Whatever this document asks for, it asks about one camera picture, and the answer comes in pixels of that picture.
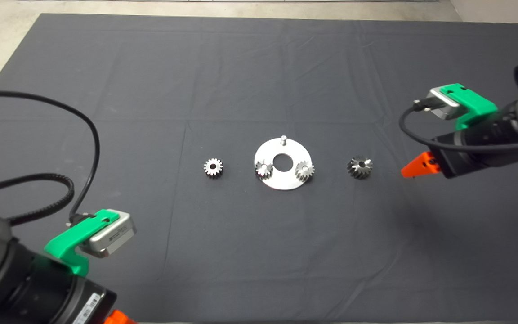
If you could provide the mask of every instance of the spur gear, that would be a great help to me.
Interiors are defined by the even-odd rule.
[[[371,175],[373,164],[366,157],[356,156],[347,164],[347,170],[355,179],[365,179]]]
[[[209,178],[215,179],[223,173],[223,164],[218,158],[210,158],[203,164],[203,171]]]
[[[255,174],[259,179],[268,179],[273,174],[273,164],[266,164],[265,160],[257,161]]]
[[[313,174],[315,174],[315,166],[310,162],[299,162],[295,168],[295,176],[300,181],[306,182]]]

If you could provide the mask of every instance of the center hole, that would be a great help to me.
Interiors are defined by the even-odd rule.
[[[287,154],[279,154],[273,159],[273,166],[281,172],[286,172],[293,168],[293,160]]]

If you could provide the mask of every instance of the black cable sleeve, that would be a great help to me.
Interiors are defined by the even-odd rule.
[[[417,104],[413,105],[413,107],[407,109],[401,117],[399,117],[399,128],[403,133],[407,134],[407,136],[411,137],[415,142],[419,142],[421,144],[430,146],[432,148],[438,148],[440,150],[450,150],[455,152],[466,152],[466,153],[480,153],[480,154],[494,154],[494,153],[510,153],[518,151],[518,143],[517,144],[500,144],[500,145],[452,145],[452,144],[444,144],[436,141],[432,141],[431,139],[421,137],[413,133],[413,131],[409,130],[405,121],[407,117],[411,115],[411,113],[418,111]]]
[[[75,186],[73,185],[73,181],[61,174],[30,174],[18,178],[4,180],[0,181],[0,189],[19,185],[21,183],[39,180],[47,180],[62,183],[67,187],[67,193],[60,200],[43,208],[39,208],[35,211],[30,211],[29,213],[23,213],[17,216],[9,217],[8,221],[11,226],[20,225],[54,214],[63,209],[73,200],[73,195],[75,193]]]
[[[74,115],[78,116],[80,119],[83,119],[85,123],[89,126],[89,129],[91,129],[91,133],[93,135],[93,144],[94,144],[94,153],[93,153],[93,163],[91,166],[91,170],[89,171],[89,176],[87,178],[87,181],[85,182],[85,185],[81,189],[80,195],[77,197],[75,203],[71,207],[71,210],[69,211],[69,219],[71,220],[74,215],[77,213],[77,209],[79,209],[81,202],[85,198],[85,195],[87,194],[87,191],[89,190],[89,187],[91,186],[91,183],[93,182],[93,178],[95,177],[95,172],[97,171],[97,166],[99,165],[99,153],[101,151],[100,145],[99,145],[99,133],[97,133],[97,128],[95,128],[95,125],[87,117],[84,113],[78,111],[77,109],[66,105],[64,103],[61,103],[57,100],[47,98],[44,96],[39,96],[37,94],[27,94],[25,92],[16,92],[16,91],[3,91],[0,90],[0,97],[6,97],[6,98],[20,98],[20,99],[29,99],[29,100],[35,100],[42,103],[54,105],[55,107],[61,108],[65,111],[68,111],[70,113],[73,113]]]

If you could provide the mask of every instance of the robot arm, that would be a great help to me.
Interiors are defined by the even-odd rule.
[[[518,67],[515,68],[518,83]],[[415,135],[405,125],[413,111],[432,111],[441,119],[457,119],[456,131],[433,140]],[[518,100],[503,109],[459,84],[435,88],[401,116],[401,130],[425,144],[401,173],[406,178],[442,172],[454,178],[488,167],[518,162]]]

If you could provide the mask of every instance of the cable connector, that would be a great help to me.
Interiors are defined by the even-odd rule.
[[[447,106],[447,104],[437,97],[427,97],[425,99],[413,101],[414,111],[433,111],[445,106]]]

